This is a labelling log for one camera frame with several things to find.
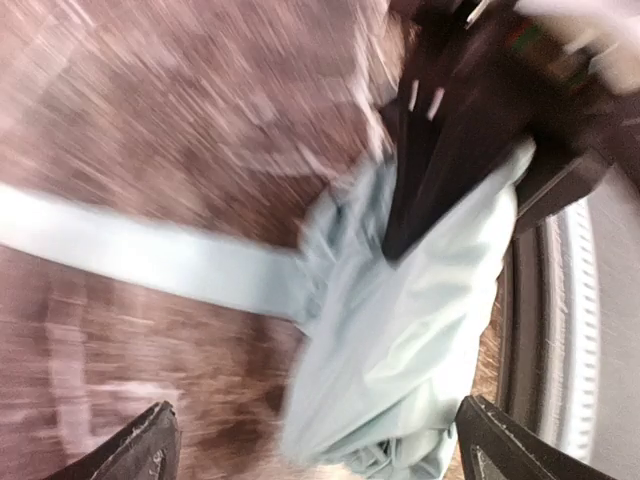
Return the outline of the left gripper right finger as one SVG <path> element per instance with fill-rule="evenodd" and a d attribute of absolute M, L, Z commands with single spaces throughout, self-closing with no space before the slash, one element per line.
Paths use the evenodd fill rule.
<path fill-rule="evenodd" d="M 546 444 L 482 396 L 467 396 L 455 418 L 464 477 L 606 480 L 608 476 Z"/>

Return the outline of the mint and black folding umbrella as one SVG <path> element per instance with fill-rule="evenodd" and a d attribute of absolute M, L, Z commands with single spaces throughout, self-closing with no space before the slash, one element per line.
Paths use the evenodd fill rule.
<path fill-rule="evenodd" d="M 510 147 L 400 260 L 381 250 L 396 164 L 364 160 L 351 187 L 309 211 L 278 249 L 10 185 L 1 242 L 114 280 L 292 321 L 307 337 L 285 401 L 281 450 L 301 466 L 374 479 L 439 479 L 471 390 L 479 339 L 535 151 Z"/>

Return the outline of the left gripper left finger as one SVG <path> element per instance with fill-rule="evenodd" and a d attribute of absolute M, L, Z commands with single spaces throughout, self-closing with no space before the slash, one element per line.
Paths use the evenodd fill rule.
<path fill-rule="evenodd" d="M 72 480 L 174 480 L 180 430 L 173 406 L 156 402 L 79 460 L 54 473 Z"/>

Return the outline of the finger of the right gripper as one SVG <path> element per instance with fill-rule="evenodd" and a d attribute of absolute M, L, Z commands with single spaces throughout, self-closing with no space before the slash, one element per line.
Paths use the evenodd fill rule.
<path fill-rule="evenodd" d="M 480 182 L 480 104 L 444 100 L 433 118 L 428 106 L 409 105 L 400 93 L 382 110 L 392 121 L 397 176 L 382 243 L 384 256 L 400 259 Z"/>

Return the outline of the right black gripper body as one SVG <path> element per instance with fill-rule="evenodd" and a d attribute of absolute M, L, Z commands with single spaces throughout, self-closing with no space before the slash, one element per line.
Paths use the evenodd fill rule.
<path fill-rule="evenodd" d="M 518 141 L 533 141 L 516 189 L 518 229 L 588 195 L 611 165 L 624 163 L 625 98 L 590 69 L 589 50 L 566 52 L 511 1 L 423 1 L 411 19 L 417 38 L 397 97 L 426 103 L 429 118 L 444 100 L 478 101 L 480 182 Z"/>

